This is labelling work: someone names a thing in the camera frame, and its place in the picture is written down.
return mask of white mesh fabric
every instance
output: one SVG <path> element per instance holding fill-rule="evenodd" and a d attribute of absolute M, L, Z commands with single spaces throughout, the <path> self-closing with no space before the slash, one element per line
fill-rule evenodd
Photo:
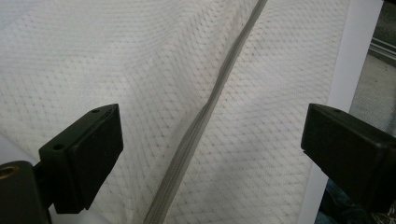
<path fill-rule="evenodd" d="M 256 0 L 2 1 L 0 133 L 37 150 L 120 104 L 124 151 L 94 207 L 141 222 Z"/>
<path fill-rule="evenodd" d="M 349 112 L 396 136 L 396 67 L 367 55 Z"/>
<path fill-rule="evenodd" d="M 349 1 L 269 0 L 165 223 L 295 223 L 311 161 L 309 103 L 325 104 Z"/>

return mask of screw hole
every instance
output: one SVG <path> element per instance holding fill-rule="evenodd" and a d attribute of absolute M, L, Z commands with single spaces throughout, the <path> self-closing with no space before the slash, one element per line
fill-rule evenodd
<path fill-rule="evenodd" d="M 54 149 L 54 150 L 60 150 L 60 149 L 62 149 L 62 148 L 64 148 L 64 145 L 63 145 L 63 144 L 57 144 L 57 145 L 53 146 L 53 149 Z"/>
<path fill-rule="evenodd" d="M 6 179 L 9 176 L 14 175 L 20 170 L 19 166 L 6 166 L 2 169 L 0 169 L 0 180 L 1 179 Z"/>

